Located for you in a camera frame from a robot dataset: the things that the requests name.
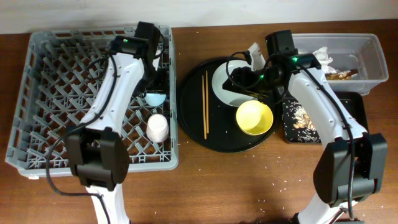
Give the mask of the light blue plastic cup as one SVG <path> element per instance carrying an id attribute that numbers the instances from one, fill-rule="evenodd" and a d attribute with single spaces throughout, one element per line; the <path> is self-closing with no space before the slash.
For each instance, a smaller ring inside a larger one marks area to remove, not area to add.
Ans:
<path id="1" fill-rule="evenodd" d="M 167 95 L 163 93 L 147 93 L 144 99 L 149 106 L 160 106 L 166 97 Z"/>

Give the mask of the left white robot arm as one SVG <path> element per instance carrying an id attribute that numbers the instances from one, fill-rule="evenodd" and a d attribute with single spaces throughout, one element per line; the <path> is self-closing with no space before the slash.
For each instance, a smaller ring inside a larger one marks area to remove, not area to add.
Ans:
<path id="1" fill-rule="evenodd" d="M 52 190 L 67 197 L 91 198 L 98 223 L 130 222 L 122 188 L 130 157 L 121 131 L 132 96 L 154 84 L 163 54 L 158 49 L 160 42 L 165 42 L 165 37 L 148 22 L 139 22 L 132 37 L 116 36 L 104 55 L 105 78 L 94 103 L 79 125 L 68 127 L 57 138 L 45 157 L 46 178 Z M 61 191 L 51 179 L 51 156 L 61 142 L 67 150 L 70 170 L 85 192 Z"/>

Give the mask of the pink plastic cup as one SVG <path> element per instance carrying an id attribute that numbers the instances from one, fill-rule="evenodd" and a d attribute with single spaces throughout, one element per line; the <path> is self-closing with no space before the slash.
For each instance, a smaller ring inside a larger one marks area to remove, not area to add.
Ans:
<path id="1" fill-rule="evenodd" d="M 162 114 L 153 114 L 147 122 L 147 137 L 152 142 L 163 142 L 169 136 L 169 125 L 165 116 Z"/>

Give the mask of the food scraps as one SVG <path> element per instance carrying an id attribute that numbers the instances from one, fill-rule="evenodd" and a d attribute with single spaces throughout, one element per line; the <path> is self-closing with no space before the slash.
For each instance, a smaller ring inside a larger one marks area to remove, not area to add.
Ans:
<path id="1" fill-rule="evenodd" d="M 313 125 L 312 120 L 309 118 L 309 115 L 304 110 L 302 106 L 298 106 L 294 112 L 294 123 L 293 127 L 295 129 L 304 129 L 307 128 L 311 131 L 315 131 L 315 126 Z"/>

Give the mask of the gold foil wrapper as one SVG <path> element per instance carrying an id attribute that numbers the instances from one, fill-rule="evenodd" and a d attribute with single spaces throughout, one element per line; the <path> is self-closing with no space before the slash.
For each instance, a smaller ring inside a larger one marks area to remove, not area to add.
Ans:
<path id="1" fill-rule="evenodd" d="M 327 73 L 325 76 L 327 80 L 350 80 L 356 77 L 357 75 L 358 71 L 354 69 L 354 70 L 346 70 L 337 73 Z"/>

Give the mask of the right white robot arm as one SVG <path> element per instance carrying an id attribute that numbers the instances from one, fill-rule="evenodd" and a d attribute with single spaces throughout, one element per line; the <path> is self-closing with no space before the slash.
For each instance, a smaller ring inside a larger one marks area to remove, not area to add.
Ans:
<path id="1" fill-rule="evenodd" d="M 257 44 L 233 56 L 220 67 L 223 82 L 213 84 L 237 100 L 260 98 L 283 88 L 308 113 L 320 137 L 323 154 L 313 173 L 315 195 L 293 223 L 334 223 L 343 213 L 381 190 L 387 142 L 369 134 L 346 110 L 333 92 L 319 60 L 301 53 L 289 30 L 266 37 L 268 55 Z"/>

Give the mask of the yellow plastic bowl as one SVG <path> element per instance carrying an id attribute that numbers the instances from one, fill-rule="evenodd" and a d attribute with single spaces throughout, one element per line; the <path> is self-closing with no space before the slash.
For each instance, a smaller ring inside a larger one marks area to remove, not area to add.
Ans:
<path id="1" fill-rule="evenodd" d="M 274 124 L 271 109 L 260 101 L 250 100 L 241 104 L 236 111 L 236 122 L 240 130 L 250 136 L 268 132 Z"/>

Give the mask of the wooden chopstick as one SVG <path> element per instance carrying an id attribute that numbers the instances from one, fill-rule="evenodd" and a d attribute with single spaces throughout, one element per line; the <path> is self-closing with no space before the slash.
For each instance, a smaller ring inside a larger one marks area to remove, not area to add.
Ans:
<path id="1" fill-rule="evenodd" d="M 209 134 L 209 109 L 208 109 L 208 71 L 205 74 L 205 119 L 206 119 L 206 134 Z"/>
<path id="2" fill-rule="evenodd" d="M 204 139 L 207 139 L 206 108 L 205 108 L 205 82 L 204 82 L 203 76 L 201 78 L 201 93 L 202 93 L 202 111 L 203 111 L 203 133 L 204 133 Z"/>

